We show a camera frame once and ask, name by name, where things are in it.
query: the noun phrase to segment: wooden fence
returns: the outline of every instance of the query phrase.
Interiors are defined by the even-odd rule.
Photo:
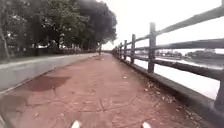
[[[220,88],[218,91],[217,98],[214,102],[214,106],[219,111],[224,111],[224,71],[209,69],[205,67],[187,65],[179,62],[169,62],[164,60],[156,60],[155,59],[155,50],[160,49],[195,49],[195,48],[224,48],[224,39],[210,39],[210,40],[197,40],[197,41],[188,41],[188,42],[178,42],[169,45],[156,45],[156,37],[162,35],[164,33],[168,33],[180,28],[188,27],[194,24],[198,24],[204,21],[208,21],[211,19],[219,18],[224,16],[224,6],[220,6],[218,8],[212,9],[210,11],[204,12],[199,15],[195,15],[187,20],[176,23],[169,27],[166,27],[162,30],[156,31],[155,23],[150,23],[150,34],[144,37],[140,37],[136,39],[135,34],[132,35],[132,41],[127,42],[125,40],[124,44],[122,43],[115,47],[112,51],[115,57],[126,60],[127,57],[130,57],[130,64],[134,64],[134,60],[142,60],[148,62],[148,73],[154,73],[154,65],[159,64],[167,67],[176,68],[179,70],[191,72],[194,74],[198,74],[201,76],[213,78],[220,81]],[[149,39],[149,46],[135,48],[135,43],[138,41]],[[135,55],[135,51],[147,50],[148,58],[143,58]]]

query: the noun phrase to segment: sky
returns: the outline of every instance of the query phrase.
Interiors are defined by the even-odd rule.
[[[142,37],[149,34],[150,22],[156,23],[160,30],[183,21],[195,14],[221,5],[222,0],[98,0],[107,3],[115,13],[118,24],[117,40],[103,45],[103,49],[112,49],[124,40],[131,41],[131,35]],[[168,44],[199,39],[223,38],[224,17],[190,27],[179,29],[157,37],[157,44]],[[136,47],[148,46],[148,40],[136,43]]]

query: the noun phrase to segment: tree trunk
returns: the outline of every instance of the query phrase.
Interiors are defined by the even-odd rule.
[[[7,59],[7,61],[10,61],[10,55],[9,55],[7,42],[6,42],[5,37],[3,35],[3,31],[2,31],[1,26],[0,26],[0,40],[3,42],[3,45],[4,45],[4,51],[5,51],[6,59]]]

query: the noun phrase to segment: fence post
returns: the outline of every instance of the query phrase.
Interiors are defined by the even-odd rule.
[[[127,40],[124,41],[124,60],[126,60],[127,56]]]
[[[220,80],[220,87],[214,102],[214,106],[215,106],[215,109],[217,109],[218,111],[224,112],[224,78]]]
[[[118,51],[118,46],[116,47],[116,57],[119,57],[119,51]]]
[[[122,51],[121,50],[122,50],[122,43],[120,43],[120,46],[119,46],[119,53],[120,53],[119,58],[120,59],[122,59],[122,53],[121,53]]]
[[[131,42],[131,64],[134,64],[134,55],[135,55],[135,34],[132,34],[132,42]]]
[[[150,35],[149,35],[149,49],[148,49],[148,72],[154,72],[154,63],[153,60],[155,59],[155,50],[154,47],[156,46],[156,25],[154,22],[150,23]]]

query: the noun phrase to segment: walkway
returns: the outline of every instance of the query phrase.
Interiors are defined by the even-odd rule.
[[[155,83],[104,54],[40,76],[1,97],[17,128],[211,128]]]

